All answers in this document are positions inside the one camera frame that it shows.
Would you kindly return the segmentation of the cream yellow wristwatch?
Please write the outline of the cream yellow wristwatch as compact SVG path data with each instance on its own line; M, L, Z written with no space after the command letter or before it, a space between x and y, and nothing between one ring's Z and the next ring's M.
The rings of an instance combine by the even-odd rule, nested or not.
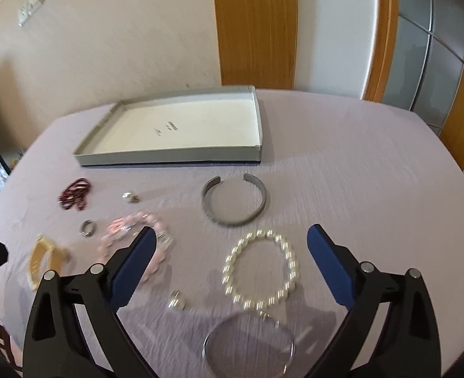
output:
M46 271L61 272L70 257L66 248L59 247L47 236L39 235L28 261L27 274L30 289L33 291L38 289Z

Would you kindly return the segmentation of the small silver stud earring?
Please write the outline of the small silver stud earring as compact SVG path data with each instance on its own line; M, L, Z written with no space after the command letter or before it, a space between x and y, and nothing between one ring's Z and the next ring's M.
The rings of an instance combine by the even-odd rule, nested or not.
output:
M168 308L173 311L183 311L186 307L186 300L179 290L175 290L171 293Z

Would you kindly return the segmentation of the thin silver bangle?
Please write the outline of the thin silver bangle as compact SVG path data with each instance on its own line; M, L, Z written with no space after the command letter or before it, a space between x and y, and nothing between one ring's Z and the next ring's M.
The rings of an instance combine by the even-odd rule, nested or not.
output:
M215 377L284 377L295 352L286 324L265 311L243 311L207 334L201 356Z

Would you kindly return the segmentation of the grey cardboard tray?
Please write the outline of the grey cardboard tray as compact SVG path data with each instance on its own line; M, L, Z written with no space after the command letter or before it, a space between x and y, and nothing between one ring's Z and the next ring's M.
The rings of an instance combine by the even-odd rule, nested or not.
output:
M115 103L77 146L81 166L257 164L263 129L252 85Z

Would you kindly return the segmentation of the white wall socket plate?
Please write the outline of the white wall socket plate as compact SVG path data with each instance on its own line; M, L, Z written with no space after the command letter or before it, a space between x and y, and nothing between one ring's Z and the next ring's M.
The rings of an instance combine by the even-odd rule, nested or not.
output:
M24 26L25 23L44 5L44 3L45 0L25 0L17 12L19 26Z

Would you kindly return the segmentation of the wooden frame glass door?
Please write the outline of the wooden frame glass door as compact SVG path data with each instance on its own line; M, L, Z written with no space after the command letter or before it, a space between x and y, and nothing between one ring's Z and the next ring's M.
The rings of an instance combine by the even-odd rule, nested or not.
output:
M464 0L377 0L363 98L416 113L464 170Z

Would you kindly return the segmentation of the orange wooden wall panel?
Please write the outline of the orange wooden wall panel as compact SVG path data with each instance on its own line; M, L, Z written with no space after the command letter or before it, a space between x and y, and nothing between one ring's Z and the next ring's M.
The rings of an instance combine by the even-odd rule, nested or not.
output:
M223 85L292 90L298 0L214 0Z

